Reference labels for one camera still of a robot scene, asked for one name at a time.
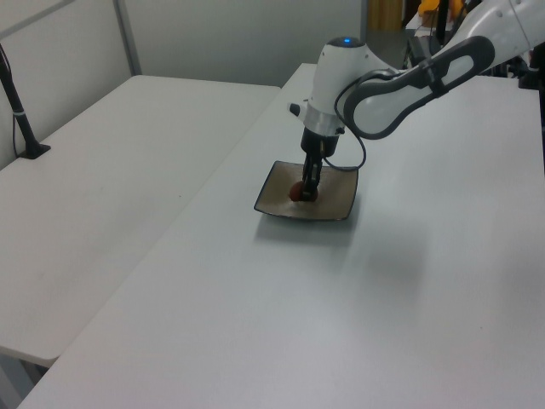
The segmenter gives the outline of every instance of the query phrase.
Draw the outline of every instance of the black pole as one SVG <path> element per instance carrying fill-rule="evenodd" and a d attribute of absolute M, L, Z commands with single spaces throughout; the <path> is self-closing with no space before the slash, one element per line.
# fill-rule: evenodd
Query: black pole
<path fill-rule="evenodd" d="M 13 77 L 11 71 L 8 67 L 8 62 L 4 59 L 4 55 L 0 55 L 0 80 L 2 81 L 2 86 L 6 95 L 8 96 L 9 105 L 14 112 L 15 119 L 17 119 L 17 124 L 23 137 L 25 138 L 26 150 L 20 155 L 22 158 L 36 159 L 46 153 L 51 147 L 47 145 L 41 145 L 34 136 L 32 132 L 31 125 L 28 122 L 26 117 L 25 109 L 23 104 L 20 102 L 19 95 L 17 94 L 17 89 L 15 89 Z"/>
<path fill-rule="evenodd" d="M 445 45 L 446 19 L 449 15 L 449 0 L 439 1 L 439 15 L 437 19 L 437 31 L 435 36 L 439 45 Z"/>

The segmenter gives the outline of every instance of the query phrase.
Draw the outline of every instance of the red object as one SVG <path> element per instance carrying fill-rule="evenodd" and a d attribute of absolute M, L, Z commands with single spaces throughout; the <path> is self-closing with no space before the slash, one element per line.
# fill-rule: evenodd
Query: red object
<path fill-rule="evenodd" d="M 302 201 L 302 191 L 303 191 L 303 182 L 299 181 L 295 185 L 293 185 L 290 189 L 290 199 L 292 202 L 301 202 Z M 318 198 L 318 190 L 314 192 L 313 196 L 308 200 L 308 202 L 315 202 Z"/>

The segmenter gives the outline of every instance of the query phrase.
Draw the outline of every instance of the metal post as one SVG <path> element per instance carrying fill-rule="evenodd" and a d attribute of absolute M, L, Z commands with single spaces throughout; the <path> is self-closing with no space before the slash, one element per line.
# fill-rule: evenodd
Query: metal post
<path fill-rule="evenodd" d="M 9 104 L 17 119 L 17 124 L 26 142 L 26 150 L 20 155 L 22 158 L 27 159 L 36 159 L 46 153 L 50 147 L 47 145 L 40 145 L 32 132 L 31 125 L 28 122 L 26 117 L 25 109 L 23 104 L 21 104 L 19 99 L 19 94 L 17 94 L 17 89 L 15 89 L 14 80 L 9 70 L 8 62 L 3 53 L 3 49 L 0 47 L 0 80 L 2 81 L 2 86 L 6 91 L 6 96 L 8 97 Z"/>

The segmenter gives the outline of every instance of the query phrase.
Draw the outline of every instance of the black cable clip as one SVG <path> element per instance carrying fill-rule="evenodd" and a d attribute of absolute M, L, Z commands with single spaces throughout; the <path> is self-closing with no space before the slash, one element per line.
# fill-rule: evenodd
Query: black cable clip
<path fill-rule="evenodd" d="M 443 96 L 449 89 L 443 83 L 442 78 L 439 75 L 439 69 L 431 58 L 428 58 L 418 64 L 418 66 L 424 71 L 427 86 L 432 90 L 433 96 L 439 98 Z"/>

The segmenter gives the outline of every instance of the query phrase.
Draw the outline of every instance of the yellow object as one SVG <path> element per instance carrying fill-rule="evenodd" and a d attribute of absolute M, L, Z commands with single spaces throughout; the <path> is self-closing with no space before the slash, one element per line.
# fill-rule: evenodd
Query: yellow object
<path fill-rule="evenodd" d="M 424 13 L 432 13 L 439 7 L 439 0 L 422 0 L 420 6 L 418 6 L 418 14 L 422 17 Z M 452 18 L 457 18 L 462 11 L 463 0 L 450 0 L 450 15 Z"/>

